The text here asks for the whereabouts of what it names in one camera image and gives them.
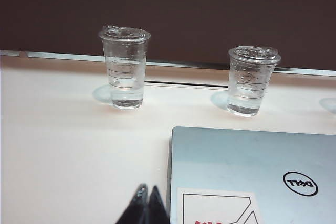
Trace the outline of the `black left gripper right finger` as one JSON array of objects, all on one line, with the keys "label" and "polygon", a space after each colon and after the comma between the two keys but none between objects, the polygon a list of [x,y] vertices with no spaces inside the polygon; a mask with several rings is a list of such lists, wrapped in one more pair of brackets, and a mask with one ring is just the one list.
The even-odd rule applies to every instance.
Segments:
[{"label": "black left gripper right finger", "polygon": [[148,224],[169,224],[170,220],[165,210],[159,189],[157,186],[152,188],[149,201],[145,209],[145,221]]}]

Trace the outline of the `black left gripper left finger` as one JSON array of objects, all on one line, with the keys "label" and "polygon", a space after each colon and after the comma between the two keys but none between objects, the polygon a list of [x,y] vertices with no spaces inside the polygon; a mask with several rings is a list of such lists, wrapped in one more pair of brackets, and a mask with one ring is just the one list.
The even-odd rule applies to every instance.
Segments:
[{"label": "black left gripper left finger", "polygon": [[148,187],[146,184],[140,184],[133,194],[128,206],[118,219],[117,224],[146,223],[147,198]]}]

